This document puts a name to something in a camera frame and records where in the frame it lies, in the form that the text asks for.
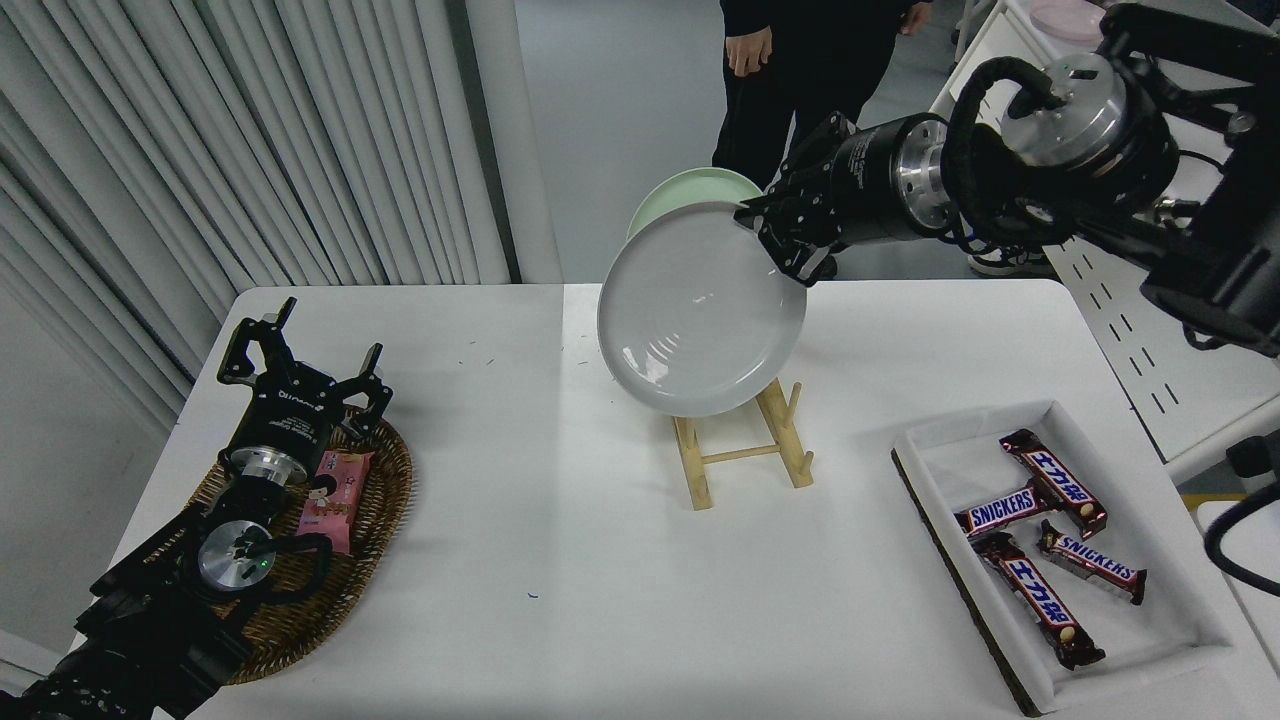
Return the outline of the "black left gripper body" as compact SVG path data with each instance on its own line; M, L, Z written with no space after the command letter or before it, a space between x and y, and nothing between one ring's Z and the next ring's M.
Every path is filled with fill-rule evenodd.
M342 416L337 380L308 366L264 372L253 379L253 397L229 443L229 455L244 464L252 448L269 448L316 466Z

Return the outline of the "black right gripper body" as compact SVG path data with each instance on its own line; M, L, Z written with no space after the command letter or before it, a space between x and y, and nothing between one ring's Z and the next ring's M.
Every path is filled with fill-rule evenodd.
M828 159L827 201L835 218L833 249L914 240L916 228L901 186L900 159L914 118L854 129L846 117L828 117L838 145Z

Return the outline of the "person's right hand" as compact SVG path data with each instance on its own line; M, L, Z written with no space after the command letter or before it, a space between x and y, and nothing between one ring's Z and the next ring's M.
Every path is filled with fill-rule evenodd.
M733 77L746 78L760 72L773 54L773 32L769 26L746 35L724 38L724 58Z

